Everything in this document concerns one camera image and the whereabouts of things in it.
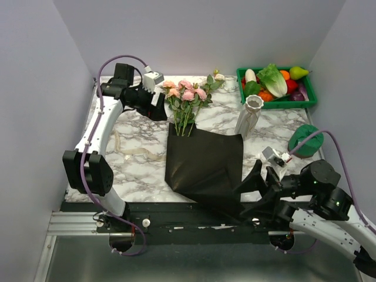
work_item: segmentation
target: vase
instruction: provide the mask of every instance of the vase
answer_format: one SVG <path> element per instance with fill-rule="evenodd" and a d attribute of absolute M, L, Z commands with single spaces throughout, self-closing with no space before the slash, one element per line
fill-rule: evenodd
<path fill-rule="evenodd" d="M 235 134 L 241 134 L 243 140 L 250 137 L 261 114 L 264 100 L 256 95 L 251 95 L 244 103 L 235 127 Z"/>

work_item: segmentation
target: white sticker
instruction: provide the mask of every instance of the white sticker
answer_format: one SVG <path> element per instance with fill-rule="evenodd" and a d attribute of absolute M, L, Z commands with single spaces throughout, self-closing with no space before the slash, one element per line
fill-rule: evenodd
<path fill-rule="evenodd" d="M 156 105 L 157 105 L 157 103 L 158 103 L 158 99 L 159 99 L 159 93 L 155 93 L 155 94 L 153 95 L 153 99 L 152 99 L 152 105 L 153 105 L 153 106 L 156 106 Z"/>

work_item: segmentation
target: gray floor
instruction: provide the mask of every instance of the gray floor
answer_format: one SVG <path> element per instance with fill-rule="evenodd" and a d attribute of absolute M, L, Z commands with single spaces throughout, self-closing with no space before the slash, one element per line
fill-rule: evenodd
<path fill-rule="evenodd" d="M 310 246 L 300 235 L 294 249 Z M 149 246 L 138 257 L 111 254 L 107 237 L 58 237 L 48 282 L 359 281 L 353 264 L 319 243 L 309 254 L 285 255 L 268 245 Z"/>

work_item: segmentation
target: black wrapping paper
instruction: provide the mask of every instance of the black wrapping paper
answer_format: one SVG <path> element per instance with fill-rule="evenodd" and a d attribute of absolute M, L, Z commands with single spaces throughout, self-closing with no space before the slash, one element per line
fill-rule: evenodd
<path fill-rule="evenodd" d="M 238 218 L 244 208 L 234 189 L 241 183 L 242 168 L 241 135 L 221 135 L 194 125 L 189 137 L 181 137 L 170 124 L 165 181 L 176 193 Z"/>

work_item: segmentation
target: flower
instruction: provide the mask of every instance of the flower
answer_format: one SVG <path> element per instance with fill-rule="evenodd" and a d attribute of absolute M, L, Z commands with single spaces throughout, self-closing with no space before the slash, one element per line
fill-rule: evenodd
<path fill-rule="evenodd" d="M 176 85 L 172 81 L 166 80 L 165 82 L 163 82 L 163 87 L 165 87 L 165 88 L 175 88 Z"/>
<path fill-rule="evenodd" d="M 179 89 L 182 89 L 183 87 L 185 87 L 187 90 L 193 90 L 192 84 L 187 80 L 179 81 Z"/>
<path fill-rule="evenodd" d="M 221 75 L 220 73 L 217 73 L 214 77 L 215 80 L 225 80 L 224 75 Z"/>
<path fill-rule="evenodd" d="M 199 95 L 202 101 L 206 100 L 207 95 L 203 89 L 195 89 L 194 91 Z"/>
<path fill-rule="evenodd" d="M 171 96 L 175 96 L 175 97 L 180 98 L 180 93 L 179 93 L 179 91 L 176 90 L 176 88 L 171 88 L 169 93 L 166 95 L 166 97 L 169 98 Z"/>
<path fill-rule="evenodd" d="M 190 90 L 186 90 L 182 96 L 183 101 L 193 101 L 194 93 Z"/>

